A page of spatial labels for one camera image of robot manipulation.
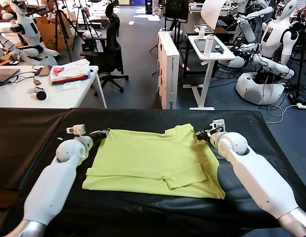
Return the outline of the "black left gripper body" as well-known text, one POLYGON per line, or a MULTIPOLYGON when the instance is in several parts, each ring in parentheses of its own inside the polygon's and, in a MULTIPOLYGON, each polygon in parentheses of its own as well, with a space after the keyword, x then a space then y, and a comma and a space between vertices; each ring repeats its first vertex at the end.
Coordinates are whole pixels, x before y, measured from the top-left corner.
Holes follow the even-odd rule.
POLYGON ((105 131, 94 131, 89 134, 93 141, 93 146, 96 146, 102 139, 105 138, 105 131))

